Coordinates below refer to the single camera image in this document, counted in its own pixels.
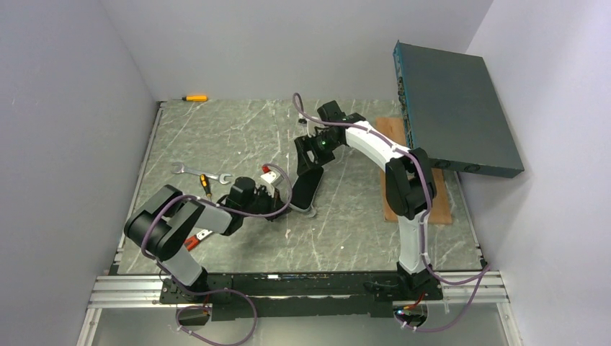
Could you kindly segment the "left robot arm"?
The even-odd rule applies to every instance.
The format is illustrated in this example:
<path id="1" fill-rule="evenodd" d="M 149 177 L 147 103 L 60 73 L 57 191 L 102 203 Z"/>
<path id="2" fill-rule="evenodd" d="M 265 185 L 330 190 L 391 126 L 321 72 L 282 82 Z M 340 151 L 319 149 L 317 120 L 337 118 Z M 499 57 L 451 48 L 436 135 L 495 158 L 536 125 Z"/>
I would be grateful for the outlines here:
<path id="1" fill-rule="evenodd" d="M 201 226 L 214 234 L 230 236 L 242 227 L 246 217 L 273 221 L 288 208 L 278 191 L 271 192 L 249 177 L 239 177 L 215 203 L 164 185 L 129 217 L 123 233 L 178 286 L 188 293 L 202 293 L 210 289 L 208 272 L 185 244 L 192 229 Z"/>

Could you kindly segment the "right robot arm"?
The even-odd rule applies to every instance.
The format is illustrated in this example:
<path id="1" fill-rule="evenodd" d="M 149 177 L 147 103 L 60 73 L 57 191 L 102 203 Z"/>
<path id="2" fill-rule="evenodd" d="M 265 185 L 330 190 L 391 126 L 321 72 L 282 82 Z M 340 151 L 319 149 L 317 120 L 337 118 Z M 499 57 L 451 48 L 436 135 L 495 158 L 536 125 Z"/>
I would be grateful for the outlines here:
<path id="1" fill-rule="evenodd" d="M 339 146 L 366 155 L 385 172 L 385 199 L 398 219 L 399 288 L 416 291 L 433 283 L 426 262 L 426 231 L 437 189 L 426 151 L 396 143 L 374 129 L 363 116 L 343 112 L 335 101 L 322 105 L 316 117 L 305 112 L 299 94 L 294 94 L 293 104 L 307 125 L 306 135 L 294 140 L 297 175 L 302 177 L 333 161 L 334 150 Z"/>

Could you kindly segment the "black grey zippered case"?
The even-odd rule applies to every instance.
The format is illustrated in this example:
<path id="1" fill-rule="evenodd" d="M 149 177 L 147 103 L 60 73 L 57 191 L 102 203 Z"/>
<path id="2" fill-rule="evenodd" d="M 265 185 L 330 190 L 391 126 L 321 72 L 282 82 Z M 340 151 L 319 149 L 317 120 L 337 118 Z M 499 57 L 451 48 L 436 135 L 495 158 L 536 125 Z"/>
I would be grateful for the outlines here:
<path id="1" fill-rule="evenodd" d="M 300 175 L 292 186 L 290 208 L 308 217 L 314 217 L 316 209 L 313 207 L 316 193 L 324 174 L 322 167 L 312 169 Z"/>

